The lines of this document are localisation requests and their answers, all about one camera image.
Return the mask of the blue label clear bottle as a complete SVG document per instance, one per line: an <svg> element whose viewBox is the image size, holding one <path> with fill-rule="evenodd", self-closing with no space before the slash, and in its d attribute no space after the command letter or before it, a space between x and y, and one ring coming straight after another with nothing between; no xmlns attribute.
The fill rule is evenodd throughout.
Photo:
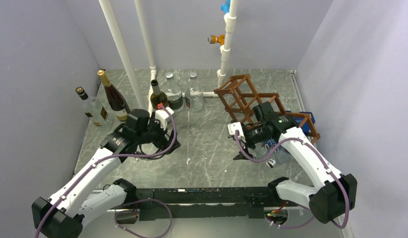
<svg viewBox="0 0 408 238"><path fill-rule="evenodd" d="M304 134L308 136L308 133L311 131L310 127L309 127L309 123L305 122L302 126L302 130L304 132ZM253 154L254 159L263 159L269 152L270 150L275 147L277 145L277 142L270 138L267 139L261 143L256 144L255 149L249 149L249 152L251 152L251 154Z"/></svg>

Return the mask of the clear square bottle black cap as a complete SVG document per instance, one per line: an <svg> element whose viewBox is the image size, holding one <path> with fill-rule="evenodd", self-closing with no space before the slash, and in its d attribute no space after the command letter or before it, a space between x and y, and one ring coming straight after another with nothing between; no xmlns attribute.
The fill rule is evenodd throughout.
<svg viewBox="0 0 408 238"><path fill-rule="evenodd" d="M266 165L269 166L270 168L273 168L275 165L284 164L290 158L291 158L291 154L286 149L284 149L283 147L280 147L266 161Z"/></svg>

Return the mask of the dark green wine bottle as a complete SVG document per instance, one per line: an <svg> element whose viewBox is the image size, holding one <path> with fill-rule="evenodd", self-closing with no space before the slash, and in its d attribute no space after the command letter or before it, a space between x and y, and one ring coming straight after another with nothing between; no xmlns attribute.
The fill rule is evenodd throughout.
<svg viewBox="0 0 408 238"><path fill-rule="evenodd" d="M158 107L159 104L162 104L164 107L168 107L169 102L167 95L160 90L158 81L154 79L150 82L150 85L152 87L152 94L150 96L150 102L152 104L152 107L155 110L159 109Z"/></svg>

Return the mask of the clear glass bottle silver cap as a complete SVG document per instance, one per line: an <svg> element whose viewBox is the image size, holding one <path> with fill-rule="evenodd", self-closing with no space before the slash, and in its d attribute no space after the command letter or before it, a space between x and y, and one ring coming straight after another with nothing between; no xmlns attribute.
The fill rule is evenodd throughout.
<svg viewBox="0 0 408 238"><path fill-rule="evenodd" d="M193 112L200 111L204 106L204 89L195 71L189 75L185 89L185 104Z"/></svg>

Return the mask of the clear glass bottle white cap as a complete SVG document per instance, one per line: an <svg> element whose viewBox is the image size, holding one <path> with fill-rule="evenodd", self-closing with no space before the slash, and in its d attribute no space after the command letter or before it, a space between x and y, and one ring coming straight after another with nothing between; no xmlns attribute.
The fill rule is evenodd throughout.
<svg viewBox="0 0 408 238"><path fill-rule="evenodd" d="M182 88L177 79L172 72L166 73L166 82L165 94L168 98L169 107L177 112L183 109L183 95Z"/></svg>

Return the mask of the dark red wine bottle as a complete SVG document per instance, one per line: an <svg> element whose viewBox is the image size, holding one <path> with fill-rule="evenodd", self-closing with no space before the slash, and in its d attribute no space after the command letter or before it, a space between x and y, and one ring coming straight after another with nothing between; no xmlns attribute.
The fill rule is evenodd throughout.
<svg viewBox="0 0 408 238"><path fill-rule="evenodd" d="M97 71L106 93L108 103L119 121L125 122L128 119L130 108L120 91L111 83L104 69Z"/></svg>

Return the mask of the small clear bottle black cap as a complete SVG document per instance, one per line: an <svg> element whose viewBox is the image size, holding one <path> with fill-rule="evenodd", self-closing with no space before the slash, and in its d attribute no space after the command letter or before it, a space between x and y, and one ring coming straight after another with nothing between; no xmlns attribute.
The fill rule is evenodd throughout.
<svg viewBox="0 0 408 238"><path fill-rule="evenodd" d="M82 87L77 87L75 91L83 101L83 111L89 120L96 127L109 129L112 124L111 117L97 97L89 97Z"/></svg>

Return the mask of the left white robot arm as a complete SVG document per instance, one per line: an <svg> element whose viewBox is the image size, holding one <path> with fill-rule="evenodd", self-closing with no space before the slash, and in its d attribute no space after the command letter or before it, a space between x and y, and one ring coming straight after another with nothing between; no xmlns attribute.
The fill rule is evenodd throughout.
<svg viewBox="0 0 408 238"><path fill-rule="evenodd" d="M89 162L66 185L49 198L39 197L33 202L35 237L76 238L86 225L112 208L153 203L153 197L141 196L134 184L122 178L97 195L92 192L128 158L155 159L179 148L177 126L168 131L164 125L172 118L172 111L166 107L153 114L132 110L127 121L105 137Z"/></svg>

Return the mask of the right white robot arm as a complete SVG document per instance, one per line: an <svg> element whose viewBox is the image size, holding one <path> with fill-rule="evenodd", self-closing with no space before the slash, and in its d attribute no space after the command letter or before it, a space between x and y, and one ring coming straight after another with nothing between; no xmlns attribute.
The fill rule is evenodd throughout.
<svg viewBox="0 0 408 238"><path fill-rule="evenodd" d="M357 180L352 174L343 174L308 140L296 120L273 110L269 102L253 107L257 124L228 125L242 155L254 163L266 162L279 147L284 148L303 168L312 182L307 186L282 177L272 181L267 192L268 202L278 206L291 201L307 208L313 217L326 224L332 222L339 229L347 226L349 212L355 207ZM254 149L258 143L274 139L276 144L261 159L256 159L245 149Z"/></svg>

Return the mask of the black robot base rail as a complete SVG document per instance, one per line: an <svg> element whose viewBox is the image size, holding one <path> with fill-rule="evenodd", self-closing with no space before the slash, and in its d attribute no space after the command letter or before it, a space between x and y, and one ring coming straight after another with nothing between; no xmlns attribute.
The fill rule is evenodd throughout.
<svg viewBox="0 0 408 238"><path fill-rule="evenodd" d="M140 221L168 218L247 217L263 219L265 213L281 207L266 186L208 188L139 188L136 198L116 206L136 210Z"/></svg>

